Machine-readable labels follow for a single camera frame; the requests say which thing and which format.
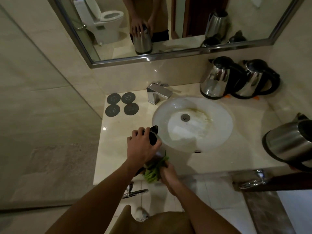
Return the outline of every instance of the hand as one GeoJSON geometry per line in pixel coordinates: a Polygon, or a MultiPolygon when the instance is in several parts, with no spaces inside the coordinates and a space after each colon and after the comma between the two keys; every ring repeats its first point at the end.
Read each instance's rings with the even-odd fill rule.
{"type": "Polygon", "coordinates": [[[172,188],[172,184],[174,184],[175,182],[180,182],[180,181],[179,181],[179,178],[177,177],[177,172],[175,171],[174,166],[168,161],[166,161],[166,164],[167,164],[167,168],[166,167],[160,168],[161,182],[167,186],[171,194],[176,196],[176,193],[174,192],[172,188]]]}
{"type": "Polygon", "coordinates": [[[151,16],[147,23],[148,23],[148,28],[150,30],[150,36],[152,38],[154,34],[155,18],[151,16]]]}
{"type": "Polygon", "coordinates": [[[157,140],[155,145],[151,145],[149,142],[150,128],[146,127],[144,135],[142,135],[143,130],[144,128],[140,127],[138,130],[132,131],[132,136],[127,138],[127,158],[136,171],[152,159],[162,144],[161,140],[157,140]]]}
{"type": "Polygon", "coordinates": [[[131,21],[132,35],[135,35],[136,37],[138,37],[138,35],[140,34],[141,36],[141,34],[143,34],[143,24],[148,26],[148,23],[142,18],[138,16],[132,17],[132,21],[131,21]]]}

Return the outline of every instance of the mirror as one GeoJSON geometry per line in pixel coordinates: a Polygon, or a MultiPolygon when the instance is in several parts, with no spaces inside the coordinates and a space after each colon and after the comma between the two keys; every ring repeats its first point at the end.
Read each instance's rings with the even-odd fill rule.
{"type": "Polygon", "coordinates": [[[271,45],[302,1],[49,0],[91,67],[271,45]]]}

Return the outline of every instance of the toilet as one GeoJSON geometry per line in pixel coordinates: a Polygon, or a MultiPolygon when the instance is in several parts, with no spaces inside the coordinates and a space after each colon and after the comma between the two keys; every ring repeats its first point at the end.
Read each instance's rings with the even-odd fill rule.
{"type": "Polygon", "coordinates": [[[101,12],[95,0],[75,0],[74,5],[82,22],[91,31],[100,46],[118,41],[122,11],[101,12]]]}

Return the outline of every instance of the black shorts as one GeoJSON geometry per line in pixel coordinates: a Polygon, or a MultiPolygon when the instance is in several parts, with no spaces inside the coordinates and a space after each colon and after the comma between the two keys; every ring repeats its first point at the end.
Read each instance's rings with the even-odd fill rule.
{"type": "MultiPolygon", "coordinates": [[[[130,34],[131,41],[133,43],[133,36],[130,34]]],[[[152,37],[152,42],[160,42],[160,41],[166,41],[169,40],[169,30],[165,30],[162,32],[154,33],[152,37]]]]}

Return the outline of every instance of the toilet tank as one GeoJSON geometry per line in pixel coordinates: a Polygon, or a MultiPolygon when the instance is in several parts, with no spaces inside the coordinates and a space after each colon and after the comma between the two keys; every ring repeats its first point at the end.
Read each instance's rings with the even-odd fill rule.
{"type": "Polygon", "coordinates": [[[80,16],[81,21],[87,26],[93,26],[94,20],[89,12],[88,6],[84,0],[75,0],[74,5],[80,16]]]}

